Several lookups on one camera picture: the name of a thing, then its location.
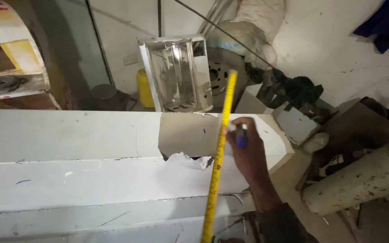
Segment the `dark cloth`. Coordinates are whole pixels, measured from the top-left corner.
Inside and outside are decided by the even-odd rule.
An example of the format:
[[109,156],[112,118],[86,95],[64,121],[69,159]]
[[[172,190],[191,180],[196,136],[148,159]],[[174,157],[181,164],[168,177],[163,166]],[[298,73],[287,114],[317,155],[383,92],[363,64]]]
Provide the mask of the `dark cloth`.
[[306,231],[287,203],[260,213],[259,226],[266,243],[319,243]]
[[377,34],[374,44],[380,53],[389,49],[389,0],[355,31],[355,35],[369,37]]

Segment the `wire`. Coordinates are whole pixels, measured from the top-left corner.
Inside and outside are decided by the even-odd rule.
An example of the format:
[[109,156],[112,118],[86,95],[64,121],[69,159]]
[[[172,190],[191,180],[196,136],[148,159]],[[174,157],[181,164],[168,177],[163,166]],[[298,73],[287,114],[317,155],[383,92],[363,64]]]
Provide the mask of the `wire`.
[[202,19],[205,19],[208,23],[212,24],[214,27],[216,27],[217,29],[219,29],[220,31],[222,31],[223,33],[225,33],[227,36],[229,36],[230,38],[232,38],[234,41],[238,42],[241,46],[243,46],[244,48],[246,48],[249,52],[253,53],[257,58],[261,59],[264,63],[268,64],[268,66],[270,66],[271,68],[273,69],[276,69],[275,67],[273,67],[273,65],[271,65],[270,63],[268,63],[264,58],[261,58],[258,54],[256,54],[254,51],[252,51],[250,48],[248,48],[245,44],[243,44],[241,41],[237,40],[235,37],[233,37],[232,35],[230,35],[228,32],[224,31],[222,28],[220,28],[219,26],[217,26],[216,24],[214,24],[211,20],[209,20],[207,17],[204,17],[202,14],[198,13],[196,10],[194,10],[193,8],[187,6],[185,3],[182,3],[180,0],[175,0],[177,3],[181,4],[182,6],[186,7],[188,10],[192,11],[193,13],[199,15]]

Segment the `blue marker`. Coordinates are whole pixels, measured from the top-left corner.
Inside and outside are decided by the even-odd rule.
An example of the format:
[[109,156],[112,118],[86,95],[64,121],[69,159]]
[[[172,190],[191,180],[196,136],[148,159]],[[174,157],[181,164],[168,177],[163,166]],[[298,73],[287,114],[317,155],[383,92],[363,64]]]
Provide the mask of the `blue marker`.
[[236,146],[240,148],[245,148],[247,146],[247,136],[246,130],[244,129],[245,124],[239,124],[236,126],[235,130],[235,142]]

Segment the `blue cloth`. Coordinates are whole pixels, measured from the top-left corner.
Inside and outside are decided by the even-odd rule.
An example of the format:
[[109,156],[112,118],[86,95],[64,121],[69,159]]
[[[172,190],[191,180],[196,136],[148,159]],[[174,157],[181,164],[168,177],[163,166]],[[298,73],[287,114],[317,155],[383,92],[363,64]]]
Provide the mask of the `blue cloth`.
[[389,0],[355,31],[355,35],[369,37],[377,34],[374,44],[380,53],[389,49]]

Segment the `blue ink mark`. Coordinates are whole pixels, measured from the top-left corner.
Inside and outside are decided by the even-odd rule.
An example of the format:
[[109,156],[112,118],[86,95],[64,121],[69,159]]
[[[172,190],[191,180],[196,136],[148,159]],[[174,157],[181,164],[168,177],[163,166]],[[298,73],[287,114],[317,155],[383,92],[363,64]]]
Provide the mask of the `blue ink mark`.
[[21,182],[27,182],[27,181],[32,181],[32,180],[19,181],[18,183],[16,183],[16,185],[19,184],[19,183],[21,183]]

